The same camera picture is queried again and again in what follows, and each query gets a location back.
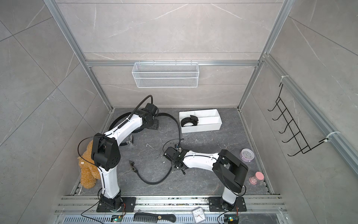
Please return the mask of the long black leather belt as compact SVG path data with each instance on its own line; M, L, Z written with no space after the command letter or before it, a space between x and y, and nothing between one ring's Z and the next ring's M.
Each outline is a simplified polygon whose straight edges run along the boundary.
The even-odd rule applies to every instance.
M190 115L189 117L185 117L184 119L182 119L180 125L182 127L192 127L192 126L197 126L198 123L199 123L199 118L194 115Z

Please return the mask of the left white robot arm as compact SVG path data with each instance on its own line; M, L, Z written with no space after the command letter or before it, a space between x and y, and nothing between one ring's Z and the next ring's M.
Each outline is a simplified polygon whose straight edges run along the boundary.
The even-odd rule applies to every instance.
M110 131L93 137L91 158L100 172L103 197L114 199L120 193L117 182L119 145L138 128L158 129L157 110L154 104L147 103L145 108L131 113Z

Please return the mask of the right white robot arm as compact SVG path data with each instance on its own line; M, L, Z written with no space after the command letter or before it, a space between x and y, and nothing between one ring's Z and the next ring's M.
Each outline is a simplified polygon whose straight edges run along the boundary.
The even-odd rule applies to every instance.
M221 204L227 210L235 206L238 197L245 195L241 191L249 168L228 150L223 149L219 153L204 154L168 147L164 152L164 157L180 170L204 169L214 172L224 185Z

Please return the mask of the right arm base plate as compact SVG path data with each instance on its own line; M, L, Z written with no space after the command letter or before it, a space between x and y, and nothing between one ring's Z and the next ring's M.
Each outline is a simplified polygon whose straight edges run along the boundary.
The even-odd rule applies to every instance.
M237 197L234 204L230 204L224 201L221 197L209 197L207 199L210 212L221 212L221 211L247 211L246 203L243 197Z

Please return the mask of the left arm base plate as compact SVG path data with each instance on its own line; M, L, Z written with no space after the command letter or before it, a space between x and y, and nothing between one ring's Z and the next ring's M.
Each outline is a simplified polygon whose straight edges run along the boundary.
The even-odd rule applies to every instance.
M109 199L103 197L99 201L96 212L134 212L136 197L118 197Z

